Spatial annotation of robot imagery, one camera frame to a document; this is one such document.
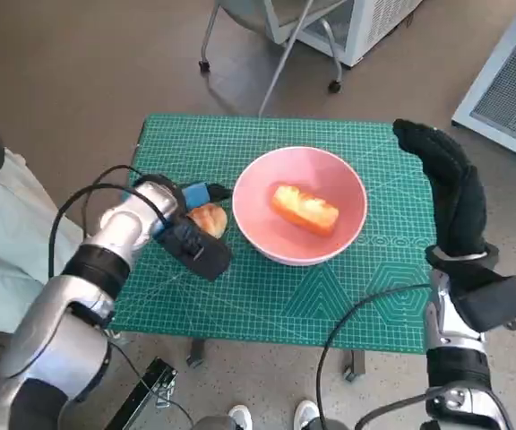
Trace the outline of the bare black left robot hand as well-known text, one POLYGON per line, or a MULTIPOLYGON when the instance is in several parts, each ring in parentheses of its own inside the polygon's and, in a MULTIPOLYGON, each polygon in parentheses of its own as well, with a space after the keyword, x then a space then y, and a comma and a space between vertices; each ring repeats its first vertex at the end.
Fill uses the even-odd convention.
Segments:
POLYGON ((218 203, 229 200, 232 190, 221 184, 197 182, 180 188, 185 200, 185 212, 202 207, 208 203, 218 203))

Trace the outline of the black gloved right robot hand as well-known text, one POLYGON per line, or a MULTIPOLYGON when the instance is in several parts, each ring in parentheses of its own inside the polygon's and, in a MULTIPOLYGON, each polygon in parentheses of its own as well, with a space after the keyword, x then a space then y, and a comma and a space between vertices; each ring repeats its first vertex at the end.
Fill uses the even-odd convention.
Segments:
POLYGON ((432 189, 436 245, 452 258, 486 252, 486 196, 478 170, 451 136, 405 119, 393 122, 400 148, 417 156, 432 189))

